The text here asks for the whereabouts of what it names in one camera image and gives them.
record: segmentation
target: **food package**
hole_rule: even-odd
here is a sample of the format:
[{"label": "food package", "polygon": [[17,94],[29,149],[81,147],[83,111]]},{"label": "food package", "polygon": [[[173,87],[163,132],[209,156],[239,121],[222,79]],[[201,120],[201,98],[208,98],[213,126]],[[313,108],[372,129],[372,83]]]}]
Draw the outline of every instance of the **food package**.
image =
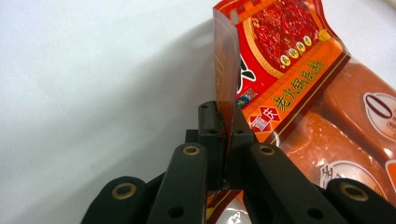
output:
[{"label": "food package", "polygon": [[352,58],[321,1],[223,0],[214,23],[218,104],[236,90],[257,139],[314,184],[356,179],[396,205],[396,90]]}]

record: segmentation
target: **plastic packaging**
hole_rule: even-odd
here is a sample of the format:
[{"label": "plastic packaging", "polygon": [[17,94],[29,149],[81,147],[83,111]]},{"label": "plastic packaging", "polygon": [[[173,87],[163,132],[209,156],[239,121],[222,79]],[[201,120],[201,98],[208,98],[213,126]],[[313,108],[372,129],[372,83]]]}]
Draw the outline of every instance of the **plastic packaging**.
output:
[{"label": "plastic packaging", "polygon": [[214,11],[216,36],[236,42],[241,61],[217,80],[238,80],[235,103],[259,141],[314,184],[356,179],[396,205],[396,91],[350,60],[321,1],[224,0]]}]

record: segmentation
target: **metal screw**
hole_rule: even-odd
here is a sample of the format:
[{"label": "metal screw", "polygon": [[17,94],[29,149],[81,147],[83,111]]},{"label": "metal screw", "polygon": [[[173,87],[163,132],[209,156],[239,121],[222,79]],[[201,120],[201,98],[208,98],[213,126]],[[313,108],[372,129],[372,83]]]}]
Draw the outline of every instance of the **metal screw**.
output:
[{"label": "metal screw", "polygon": [[130,198],[136,192],[137,187],[133,183],[118,184],[112,191],[111,195],[117,200]]},{"label": "metal screw", "polygon": [[265,156],[272,156],[275,154],[275,150],[271,147],[261,146],[259,147],[259,151]]},{"label": "metal screw", "polygon": [[183,154],[187,155],[187,156],[195,156],[198,155],[198,153],[201,150],[198,147],[194,147],[194,146],[187,146],[183,148]]},{"label": "metal screw", "polygon": [[369,200],[369,196],[367,195],[366,191],[362,190],[361,188],[355,185],[343,182],[340,185],[340,190],[347,197],[355,201],[365,202]]}]

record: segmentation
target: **black bracket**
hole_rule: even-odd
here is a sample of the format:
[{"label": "black bracket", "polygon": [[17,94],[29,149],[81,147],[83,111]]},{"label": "black bracket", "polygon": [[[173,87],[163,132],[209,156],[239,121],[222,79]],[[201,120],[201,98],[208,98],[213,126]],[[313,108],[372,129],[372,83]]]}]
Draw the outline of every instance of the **black bracket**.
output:
[{"label": "black bracket", "polygon": [[110,181],[81,223],[205,223],[206,194],[221,190],[245,191],[253,223],[396,223],[396,208],[360,182],[310,183],[280,148],[256,142],[240,109],[230,146],[215,102],[198,107],[198,120],[164,174]]}]

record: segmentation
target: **white background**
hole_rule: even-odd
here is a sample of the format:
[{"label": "white background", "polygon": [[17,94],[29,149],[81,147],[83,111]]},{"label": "white background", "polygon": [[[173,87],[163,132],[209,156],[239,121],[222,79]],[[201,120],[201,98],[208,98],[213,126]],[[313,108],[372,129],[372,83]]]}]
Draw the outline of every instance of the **white background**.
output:
[{"label": "white background", "polygon": [[[165,171],[215,99],[217,1],[0,2],[0,223],[79,223],[108,181]],[[396,10],[323,4],[351,54],[396,88]]]}]

